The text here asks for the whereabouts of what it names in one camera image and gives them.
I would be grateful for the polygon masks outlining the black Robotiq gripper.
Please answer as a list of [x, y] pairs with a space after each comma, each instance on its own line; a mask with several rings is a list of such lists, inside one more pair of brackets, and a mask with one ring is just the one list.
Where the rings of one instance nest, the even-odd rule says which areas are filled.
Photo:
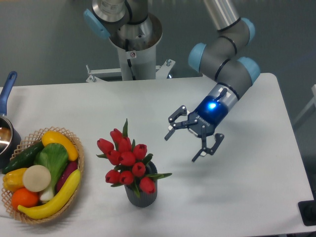
[[[217, 97], [208, 95], [192, 112], [189, 112], [185, 105], [180, 106], [168, 117], [169, 126], [168, 133], [164, 137], [165, 141], [167, 141], [176, 130], [188, 129], [196, 137], [201, 139], [201, 149], [192, 158], [192, 162], [195, 162], [199, 157], [204, 157], [207, 154], [211, 156], [214, 155], [224, 139], [224, 134], [215, 133], [215, 129], [229, 111], [223, 99], [223, 95]], [[206, 138], [212, 135], [215, 138], [215, 143], [209, 148], [207, 147]]]

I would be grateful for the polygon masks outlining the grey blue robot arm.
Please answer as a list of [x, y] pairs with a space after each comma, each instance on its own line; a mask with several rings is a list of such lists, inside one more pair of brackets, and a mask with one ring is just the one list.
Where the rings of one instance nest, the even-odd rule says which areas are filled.
[[[201, 139], [197, 157], [212, 155], [224, 139], [215, 129], [254, 84], [260, 67], [250, 58], [234, 60], [255, 35], [251, 21], [241, 18], [229, 0], [207, 0], [205, 6], [219, 34], [213, 44], [198, 43], [191, 50], [189, 66], [216, 85], [189, 112], [178, 108], [169, 118], [169, 139], [178, 129], [187, 129]], [[98, 37], [117, 48], [123, 80], [156, 79], [156, 46], [162, 26], [148, 10], [146, 0], [95, 0], [84, 11], [86, 24]]]

